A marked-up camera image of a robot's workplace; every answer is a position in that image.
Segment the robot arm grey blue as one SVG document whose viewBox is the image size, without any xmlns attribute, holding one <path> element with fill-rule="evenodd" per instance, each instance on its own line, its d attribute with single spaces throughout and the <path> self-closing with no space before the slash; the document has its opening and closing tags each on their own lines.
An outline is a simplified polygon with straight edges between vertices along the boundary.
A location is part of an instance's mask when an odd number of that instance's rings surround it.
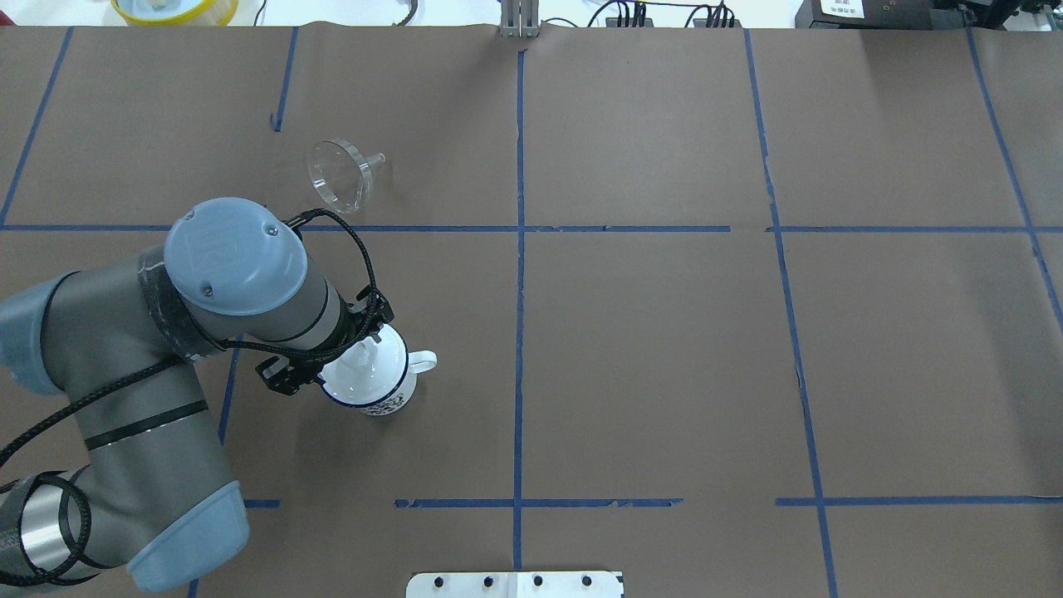
<svg viewBox="0 0 1063 598">
<path fill-rule="evenodd" d="M 261 351 L 261 379 L 293 395 L 394 319 L 375 270 L 353 302 L 313 262 L 300 228 L 234 197 L 196 205 L 163 245 L 68 272 L 2 303 L 2 366 L 69 404 L 12 440 L 3 462 L 75 418 L 90 462 L 2 486 L 2 594 L 79 586 L 125 568 L 145 593 L 217 569 L 249 522 L 195 366 Z"/>
</svg>

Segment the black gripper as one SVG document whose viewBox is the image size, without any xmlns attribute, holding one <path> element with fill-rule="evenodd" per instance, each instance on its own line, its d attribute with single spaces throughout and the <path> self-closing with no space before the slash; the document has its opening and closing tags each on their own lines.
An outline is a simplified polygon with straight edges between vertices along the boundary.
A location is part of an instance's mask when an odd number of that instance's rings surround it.
<svg viewBox="0 0 1063 598">
<path fill-rule="evenodd" d="M 364 287 L 356 302 L 343 302 L 340 311 L 342 337 L 339 348 L 360 343 L 366 337 L 375 338 L 394 321 L 394 308 L 378 287 Z"/>
</svg>

